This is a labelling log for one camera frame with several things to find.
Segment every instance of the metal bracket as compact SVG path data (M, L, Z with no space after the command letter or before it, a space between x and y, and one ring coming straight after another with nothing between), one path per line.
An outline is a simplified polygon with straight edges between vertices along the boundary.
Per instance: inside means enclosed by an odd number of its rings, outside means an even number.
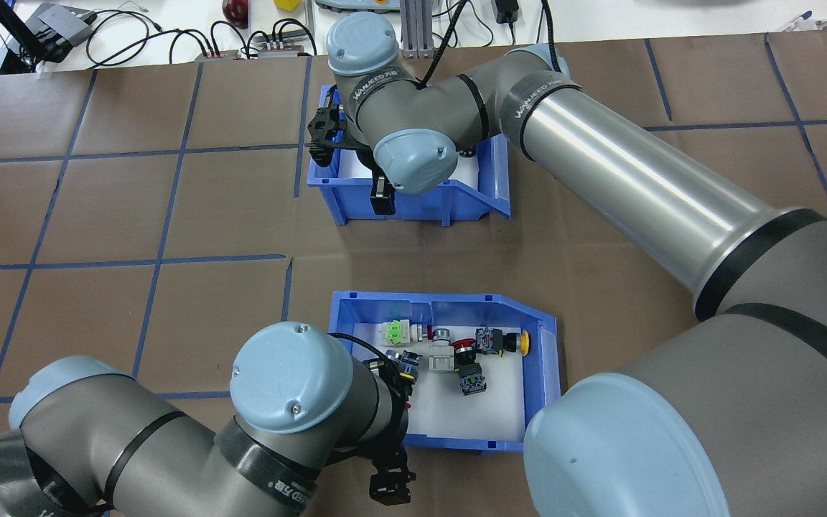
M433 57L433 10L428 0L401 0L403 56Z

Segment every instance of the robotic arm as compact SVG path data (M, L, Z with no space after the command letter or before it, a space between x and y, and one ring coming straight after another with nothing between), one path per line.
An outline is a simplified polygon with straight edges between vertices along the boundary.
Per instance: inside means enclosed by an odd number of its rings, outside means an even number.
M328 50L345 121L312 121L319 163L344 131L387 199L431 189L457 151L502 132L692 291L701 325L532 419L539 513L827 515L827 220L772 209L593 101L546 48L429 88L374 14L338 22ZM238 416L215 437L82 363L58 361L16 397L0 517L95 513L101 498L130 517L301 513L319 469L345 456L334 449L355 444L376 458L370 494L409 500L403 390L311 327L248 341L233 367Z

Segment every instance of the blue plastic bin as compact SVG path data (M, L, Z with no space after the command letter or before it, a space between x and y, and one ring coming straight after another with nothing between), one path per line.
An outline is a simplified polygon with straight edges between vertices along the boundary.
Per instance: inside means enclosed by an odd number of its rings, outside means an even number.
M356 324L410 320L441 326L519 327L531 337L531 351L522 358L525 425L539 409L561 395L557 321L541 311L498 294L410 294L410 292L341 291L331 304L331 332L353 334ZM367 350L345 343L357 357ZM522 442L462 439L407 434L405 445L439 449L522 452Z
M324 97L330 88L330 85L322 86L319 105L324 104ZM339 92L335 92L334 99L335 102L340 101ZM442 220L443 226L449 226L453 220L478 220L490 210L502 213L507 219L512 215L508 144L503 135L498 134L477 145L478 190L457 180L447 180L436 189L416 196L398 192L395 196L395 215L375 215L372 212L368 199L372 180L339 177L340 153L340 149L335 151L334 161L328 167L319 167L312 161L307 180L310 187L321 190L324 202L338 225L345 225L349 219L403 219Z

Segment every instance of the table surface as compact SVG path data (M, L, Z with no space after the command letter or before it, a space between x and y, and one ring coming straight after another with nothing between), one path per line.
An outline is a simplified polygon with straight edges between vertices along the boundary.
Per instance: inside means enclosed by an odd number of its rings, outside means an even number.
M105 3L103 0L65 0L65 6L80 9L114 9L122 0ZM434 0L434 12L442 9ZM26 19L39 6L40 0L17 0L16 11ZM218 0L138 0L137 4L148 9L148 15L163 27L180 29L201 29L207 32L214 20L221 19ZM492 23L492 7L487 0L476 0L477 13L493 32L493 44L511 43L509 29ZM539 6L536 1L520 3L519 20L515 23L518 44L533 43L538 29ZM778 32L807 9L813 9L813 19L827 19L827 2L820 6L806 4L804 0L722 0L700 2L696 0L596 0L594 2L551 1L555 38L558 42L586 42L601 39L666 38L675 36L699 36L712 34L744 34L750 32ZM324 52L327 30L345 14L314 8L313 20L318 46ZM400 38L400 14L385 14ZM272 0L252 0L251 24L253 29L269 31L273 22L282 17L296 17L305 21L303 6L289 13L276 9ZM446 29L447 19L437 19L434 28L437 33ZM220 46L234 49L239 40L229 29L217 31ZM112 55L128 43L144 36L141 24L134 20L112 21L92 41L92 53L102 59ZM459 20L459 36L464 46L480 46L489 42L486 29L479 26L470 8ZM173 37L157 39L146 47L132 65L161 65L168 61L168 46ZM192 61L198 53L196 43L190 38L181 39L175 46L175 62ZM73 50L62 63L43 63L42 71L79 70L91 63L83 50Z
M827 217L827 32L559 49L589 95ZM436 81L505 50L450 50ZM335 225L302 146L330 81L324 57L0 76L0 432L27 379L76 354L219 429L244 340L326 327L338 290L492 292L554 315L564 389L696 324L689 292L515 153L511 220ZM308 514L532 513L520 455L410 454L412 504L371 503L370 466L349 461Z

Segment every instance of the black cable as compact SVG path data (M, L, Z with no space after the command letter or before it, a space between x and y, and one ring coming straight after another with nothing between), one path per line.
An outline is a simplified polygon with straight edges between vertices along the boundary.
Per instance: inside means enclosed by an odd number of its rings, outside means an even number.
M206 34L204 34L202 30L199 30L199 29L177 29L176 27L175 27L175 29L180 30L180 32L190 32L191 34L192 33L197 33L198 35L200 35L201 38L203 38L203 42L206 42L205 46L200 45L200 48L203 51L203 57L206 57L207 55L215 55L216 57L219 57L219 55L217 53L215 53L214 50L212 49L212 42L210 41L209 38L206 37Z
M423 79L419 81L420 88L426 88L426 84L429 83L429 80L433 78L433 73L436 72L437 66L439 66L439 61L442 59L443 53L446 52L446 48L449 48L449 40L452 38L452 32L455 32L455 24L459 21L459 17L462 15L462 11L465 10L466 0L461 0L459 2L459 6L456 7L455 13L453 13L451 19L449 20L449 26L446 28L446 34L442 37L442 42L439 44L439 49L436 50L436 54L433 55L433 62L429 63L429 69L426 70L426 74L423 76Z
M210 39L212 39L212 49L216 51L217 56L220 55L220 53L219 53L219 44L216 42L215 32L216 32L216 27L219 27L220 25L226 25L228 27L232 27L232 30L236 33L236 35L238 36L238 39L242 40L242 46L240 46L240 48L247 49L247 42L244 40L244 36L240 35L240 30L238 30L238 27L233 26L231 23L229 23L225 20L216 20L212 23L212 25L210 25Z
M446 0L446 6L449 6L449 0ZM441 13L433 14L433 17L437 19L437 17L446 16L446 14L450 13L457 6L459 6L459 2L453 3L452 6L447 7L447 9L445 11L442 11Z
M162 26L155 23L155 20L151 19L151 17L145 16L145 14L138 13L136 11L124 11L124 10L120 10L120 9L102 9L102 10L98 10L98 11L95 11L95 12L99 13L99 14L101 14L101 13L112 13L112 14L110 16L106 17L105 19L101 20L101 23L98 23L98 25L93 27L92 32L91 32L91 36L89 36L88 40L85 41L85 55L88 56L88 61L90 61L90 62L98 62L98 61L95 61L95 58L92 57L92 55L91 55L91 42L95 39L95 34L97 34L99 32L99 30L101 30L101 27L104 27L105 23L108 23L108 21L111 21L112 19L115 19L115 17L124 16L124 14L125 14L126 16L132 17L132 19L138 20L140 23L142 23L142 26L145 29L145 36L147 36L147 37L151 35L151 30L149 29L149 24L150 23L151 23L152 27L155 27L155 30L157 30L158 32L162 31ZM104 60L104 62L101 62L101 66L123 65L125 62L129 62L132 59L134 59L135 56L140 55L140 53L142 53L142 50L145 50L145 42L142 42L140 47L134 53L132 53L132 55L127 56L126 59L124 59L122 61L119 61L119 62L108 62L109 60Z
M351 336L351 334L344 334L342 332L331 332L330 334L332 337L338 338L338 340L347 340L351 343L358 344L360 347L370 351L371 353L374 353L375 356L378 357L378 359L384 361L385 366L388 367L388 370L391 371L391 374L393 374L395 379L395 385L391 387L397 389L399 393L403 393L403 387L401 387L401 384L403 383L403 381L401 380L401 373L398 372L398 368L394 366L394 361L388 359L388 356L382 353L381 350L373 347L371 344L366 343L358 337Z
M472 7L472 12L474 13L474 17L475 17L475 19L477 19L477 22L480 23L480 25L482 25L487 30L487 32L490 33L490 41L486 42L486 43L484 43L480 46L482 46L482 47L491 46L493 44L493 29L491 29L491 27L488 26L486 23L483 23L483 20L480 19L479 16L477 16L477 7L474 6L474 2L472 2L472 0L462 0L462 2L464 2L466 4L470 4L470 6Z
M535 43L541 43L541 27L544 27L544 9L541 10L538 19L538 33L535 34Z
M178 32L177 35L174 36L174 39L171 40L171 46L168 47L168 65L174 64L174 46L175 44L177 44L177 40L181 36L190 36L191 38L196 38L196 36L186 32L186 30L180 30L180 32Z
M191 36L191 38L197 40L197 43L200 43L200 49L203 51L203 55L206 55L206 48L203 47L203 42L200 41L200 38L197 38L197 36L194 36L190 32L187 32L187 30L171 29L171 30L163 30L163 32L158 32L156 34L151 34L150 36L146 36L145 38L138 39L135 42L132 42L131 44L125 46L123 49L119 50L119 52L115 52L114 55L111 55L110 57L104 59L103 61L95 61L94 65L89 66L88 69L92 70L92 69L98 68L98 66L102 66L103 63L111 61L112 59L116 58L117 56L122 55L122 53L127 52L127 50L129 50L131 48L134 48L136 45L141 45L142 42L148 42L151 39L158 38L158 36L164 36L164 35L167 35L167 34L181 34L181 33L187 34L187 36Z
M451 0L446 0L446 16L449 17L449 25L452 24L452 14L449 13L449 11L452 9L452 4L450 4L450 2L451 2ZM456 2L454 4L454 6L457 7L459 2ZM458 29L452 30L452 36L455 36L455 43L453 43L452 46L453 47L459 46L459 43L460 43L460 41L459 41L459 30Z
M439 41L442 42L442 34L437 34L436 32L434 32L433 38L439 38ZM449 46L453 49L456 47L456 45L453 43L449 43Z
M314 43L314 36L312 36L311 30L309 30L308 27L305 27L305 24L296 19L282 19L277 21L283 22L282 25L279 26L279 32L276 33L276 35L278 35L278 39L280 40L280 42L282 42L283 40L283 29L286 29L286 27L290 25L298 26L300 29L305 31L305 34L308 35L308 40L312 43L312 52L314 52L314 55L318 55L318 45Z
M561 63L557 61L557 50L554 49L554 17L551 16L551 5L548 0L541 0L541 10L548 20L548 50L551 52L551 67L554 72L562 73Z

